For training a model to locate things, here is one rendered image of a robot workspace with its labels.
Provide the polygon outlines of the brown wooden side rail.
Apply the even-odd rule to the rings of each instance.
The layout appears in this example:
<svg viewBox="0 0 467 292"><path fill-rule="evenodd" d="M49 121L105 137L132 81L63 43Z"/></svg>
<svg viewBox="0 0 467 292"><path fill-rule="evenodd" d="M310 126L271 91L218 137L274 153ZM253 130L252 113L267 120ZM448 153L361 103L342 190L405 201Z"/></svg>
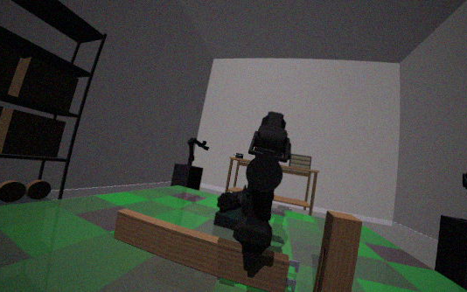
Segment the brown wooden side rail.
<svg viewBox="0 0 467 292"><path fill-rule="evenodd" d="M204 273L269 292L295 290L287 278L289 267L298 273L300 261L287 254L264 250L250 271L243 270L242 244L165 222L139 212L117 212L115 239Z"/></svg>

